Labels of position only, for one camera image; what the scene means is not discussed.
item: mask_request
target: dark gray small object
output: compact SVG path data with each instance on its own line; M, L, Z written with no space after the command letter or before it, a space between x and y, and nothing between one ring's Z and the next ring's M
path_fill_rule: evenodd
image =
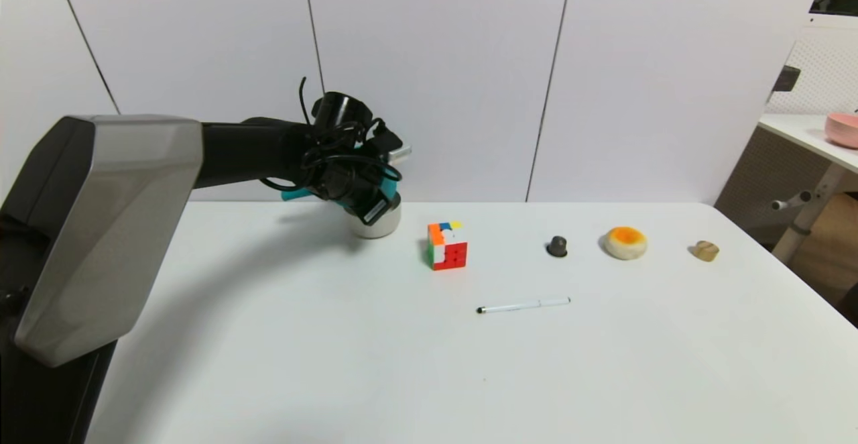
M567 255L566 238L563 236L554 236L554 238L551 239L551 243L546 246L546 249L548 249L548 254L551 256L563 258Z

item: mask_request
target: stylus pen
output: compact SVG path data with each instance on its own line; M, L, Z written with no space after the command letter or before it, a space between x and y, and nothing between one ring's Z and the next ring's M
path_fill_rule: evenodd
M478 313L511 312L512 310L538 309L539 307L555 307L558 304L570 304L572 298L548 298L548 300L534 300L527 303L503 304L500 307L479 307Z

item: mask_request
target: pink bowl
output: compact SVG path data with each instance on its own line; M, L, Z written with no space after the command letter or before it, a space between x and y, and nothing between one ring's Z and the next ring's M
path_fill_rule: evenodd
M841 146L858 150L858 116L828 114L825 119L825 135Z

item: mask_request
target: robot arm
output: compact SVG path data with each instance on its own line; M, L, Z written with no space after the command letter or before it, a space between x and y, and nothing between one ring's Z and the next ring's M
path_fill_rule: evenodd
M192 189L260 179L365 225L399 205L390 162L404 145L383 120L341 93L313 116L65 117L45 135L0 209L3 442L83 442Z

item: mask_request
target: black cable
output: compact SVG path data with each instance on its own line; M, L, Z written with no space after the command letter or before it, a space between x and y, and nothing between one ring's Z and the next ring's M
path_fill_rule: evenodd
M304 122L307 125L310 125L310 118L307 116L307 107L304 105L304 83L307 81L307 77L301 79L301 84L298 86L298 100L301 102L301 111L304 112Z
M314 160L310 163L302 163L302 169L311 169L313 167L328 163L334 162L334 160L350 160L350 162L359 162L363 164L368 164L370 166L377 166L384 169L384 178L388 178L391 181L399 182L402 180L402 173L399 172L394 166L390 166L387 162L383 160L373 159L372 157L367 156L350 156L350 154L331 154L331 156L325 156L321 159Z
M297 190L304 189L304 187L306 187L306 183L304 183L304 182L302 182L302 184L295 184L295 185L282 185L282 184L275 183L271 179L259 179L259 181L261 183L267 185L271 189L282 190L284 192L294 192Z
M298 86L298 100L301 102L301 111L304 114L304 122L307 125L312 125L310 123L310 117L307 115L307 108L304 104L304 83L306 83L307 77L301 78L300 86ZM341 145L347 144L349 140L353 140L356 144L365 144L367 142L367 133L370 129L373 129L374 126L377 125L377 128L373 132L373 134L377 134L380 131L386 130L386 124L384 120L380 117L376 117L371 121L368 127L362 126L362 124L357 123L355 121L341 123L340 125L334 127L334 129L327 130L326 132L318 135L313 135L313 147L309 148L304 152L304 155L301 156L301 169L308 171L304 178L300 182L296 182L295 185L282 185L277 184L271 179L263 178L259 179L259 181L265 184L267 187L271 189L280 190L283 192L294 192L297 190L302 190L306 188L306 185L312 180L313 174L316 172L315 168L321 166L322 164L327 164L329 162L335 162L335 160L343 160L343 162L356 162L360 164L367 164L370 166L380 167L383 170L383 177L388 178L392 181L401 181L402 173L398 171L394 166L390 166L387 162L383 160L373 159L372 157L367 156L350 156L350 154L329 154L328 156L323 156L322 153L324 151L335 150L335 148L339 148ZM339 137L335 137L333 141L327 142L327 144L322 144L322 139L326 139L329 136L333 137L340 133ZM353 168L349 168L351 173L351 178L355 179L355 170Z

